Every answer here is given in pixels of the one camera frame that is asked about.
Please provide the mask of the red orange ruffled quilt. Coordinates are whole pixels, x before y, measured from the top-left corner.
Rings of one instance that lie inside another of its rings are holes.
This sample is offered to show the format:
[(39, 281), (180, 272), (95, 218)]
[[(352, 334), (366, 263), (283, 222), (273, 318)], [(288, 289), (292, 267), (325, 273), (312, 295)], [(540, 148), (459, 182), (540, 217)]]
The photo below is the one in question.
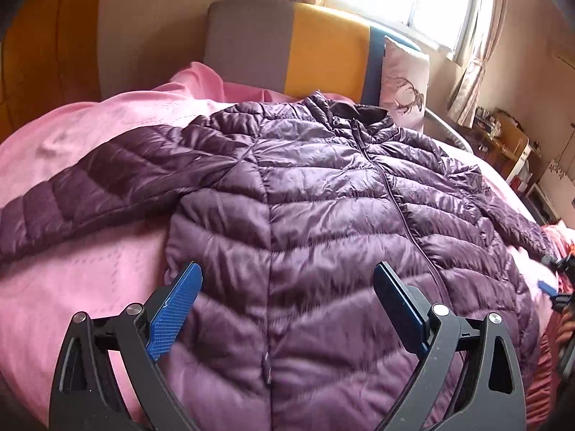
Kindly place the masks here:
[[(574, 230), (560, 221), (545, 226), (546, 235), (560, 258), (574, 252)], [(557, 327), (560, 315), (551, 309), (550, 300), (543, 296), (543, 313), (548, 317), (540, 338), (540, 356), (532, 383), (525, 393), (526, 429), (537, 430), (557, 402), (557, 386), (560, 379), (556, 373), (558, 363)]]

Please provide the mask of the white low shelf unit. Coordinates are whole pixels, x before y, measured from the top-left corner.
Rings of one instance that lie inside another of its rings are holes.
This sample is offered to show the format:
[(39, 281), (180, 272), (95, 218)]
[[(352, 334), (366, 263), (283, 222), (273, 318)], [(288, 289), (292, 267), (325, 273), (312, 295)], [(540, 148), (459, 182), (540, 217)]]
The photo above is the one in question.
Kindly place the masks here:
[(574, 229), (574, 195), (574, 181), (553, 159), (528, 189), (526, 199), (543, 225), (563, 223)]

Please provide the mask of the cluttered wooden desk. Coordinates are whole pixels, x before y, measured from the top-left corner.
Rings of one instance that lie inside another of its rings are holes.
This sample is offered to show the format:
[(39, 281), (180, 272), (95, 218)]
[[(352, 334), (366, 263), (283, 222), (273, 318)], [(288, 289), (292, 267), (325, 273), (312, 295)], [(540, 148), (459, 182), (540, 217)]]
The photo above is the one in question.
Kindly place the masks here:
[(517, 193), (525, 194), (542, 158), (539, 144), (532, 141), (520, 123), (504, 110), (475, 110), (467, 140), (474, 153), (489, 163)]

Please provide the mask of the right pink curtain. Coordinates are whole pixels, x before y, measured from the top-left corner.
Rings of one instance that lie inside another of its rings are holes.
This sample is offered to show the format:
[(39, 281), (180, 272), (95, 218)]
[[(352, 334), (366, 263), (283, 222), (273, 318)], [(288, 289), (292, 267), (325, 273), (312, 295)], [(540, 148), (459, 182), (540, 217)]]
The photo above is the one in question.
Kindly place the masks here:
[(465, 70), (448, 102), (448, 118), (458, 126), (470, 129), (473, 125), (486, 66), (499, 42), (506, 11), (507, 0), (475, 0)]

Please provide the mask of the pink deer print pillow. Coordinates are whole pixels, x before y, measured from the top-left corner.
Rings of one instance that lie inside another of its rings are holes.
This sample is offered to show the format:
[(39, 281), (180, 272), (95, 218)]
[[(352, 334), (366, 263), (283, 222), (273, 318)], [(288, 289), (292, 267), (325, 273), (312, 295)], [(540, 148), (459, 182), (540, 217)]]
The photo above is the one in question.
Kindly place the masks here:
[(423, 133), (430, 70), (424, 52), (385, 37), (379, 105), (397, 126)]

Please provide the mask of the wooden wardrobe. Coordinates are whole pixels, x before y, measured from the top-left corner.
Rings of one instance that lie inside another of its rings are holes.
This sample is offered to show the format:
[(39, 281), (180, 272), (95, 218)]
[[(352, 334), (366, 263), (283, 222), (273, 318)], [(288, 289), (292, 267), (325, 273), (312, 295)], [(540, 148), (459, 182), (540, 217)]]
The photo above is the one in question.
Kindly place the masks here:
[(1, 40), (1, 138), (69, 103), (101, 99), (100, 0), (23, 0)]

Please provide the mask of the grey yellow blue headboard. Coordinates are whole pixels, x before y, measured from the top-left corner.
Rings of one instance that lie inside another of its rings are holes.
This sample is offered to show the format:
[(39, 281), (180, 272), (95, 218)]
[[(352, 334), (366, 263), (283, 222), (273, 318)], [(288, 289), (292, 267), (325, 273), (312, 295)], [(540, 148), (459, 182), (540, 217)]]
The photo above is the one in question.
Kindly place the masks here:
[(226, 82), (305, 97), (379, 101), (386, 39), (418, 47), (350, 13), (281, 0), (221, 0), (208, 8), (203, 63)]

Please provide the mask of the grey curved bed rail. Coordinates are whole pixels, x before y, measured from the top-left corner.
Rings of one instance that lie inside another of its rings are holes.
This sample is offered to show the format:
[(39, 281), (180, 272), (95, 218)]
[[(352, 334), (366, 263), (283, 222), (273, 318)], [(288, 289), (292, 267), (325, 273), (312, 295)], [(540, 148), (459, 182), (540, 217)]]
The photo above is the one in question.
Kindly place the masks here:
[(470, 143), (448, 122), (441, 119), (439, 115), (434, 113), (430, 108), (425, 108), (425, 118), (431, 120), (436, 126), (438, 126), (442, 132), (455, 144), (455, 146), (469, 154), (473, 154), (473, 148)]

